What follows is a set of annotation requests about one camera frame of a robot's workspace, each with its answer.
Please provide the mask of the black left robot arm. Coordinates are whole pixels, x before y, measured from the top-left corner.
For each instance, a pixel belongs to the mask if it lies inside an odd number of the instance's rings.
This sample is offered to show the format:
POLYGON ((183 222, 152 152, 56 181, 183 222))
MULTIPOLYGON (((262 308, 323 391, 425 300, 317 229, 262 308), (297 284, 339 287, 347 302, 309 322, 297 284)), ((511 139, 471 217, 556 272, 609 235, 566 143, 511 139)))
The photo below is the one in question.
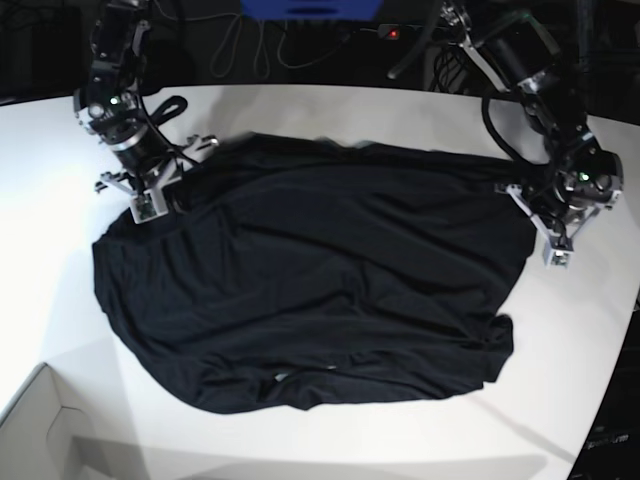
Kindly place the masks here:
POLYGON ((482 98, 482 120, 519 170, 518 182, 500 190, 543 236, 546 263, 567 265, 577 237, 620 198, 621 160, 603 149, 589 128, 574 74, 556 41, 529 9, 488 1, 438 5, 456 43, 492 86, 482 98), (530 127, 543 139, 546 163, 525 159, 498 133, 489 112, 498 93, 510 94, 520 103, 530 127))

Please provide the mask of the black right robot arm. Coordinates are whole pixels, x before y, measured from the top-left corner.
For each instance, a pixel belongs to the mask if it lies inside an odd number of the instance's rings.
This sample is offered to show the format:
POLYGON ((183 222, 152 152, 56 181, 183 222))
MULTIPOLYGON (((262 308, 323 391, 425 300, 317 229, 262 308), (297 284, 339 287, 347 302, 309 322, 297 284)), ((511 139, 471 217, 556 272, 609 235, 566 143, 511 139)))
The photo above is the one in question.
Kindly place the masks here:
POLYGON ((147 110, 141 87, 150 30, 148 1, 107 1, 90 35, 88 80, 74 92, 74 114, 79 125, 97 136, 120 164, 118 172, 100 175, 94 186, 97 193, 109 187, 131 198, 149 190, 160 192, 179 178, 184 163, 200 163, 195 153, 219 145, 213 135, 194 135, 178 145, 160 131, 186 111, 188 102, 181 96, 170 97, 152 113, 147 110))

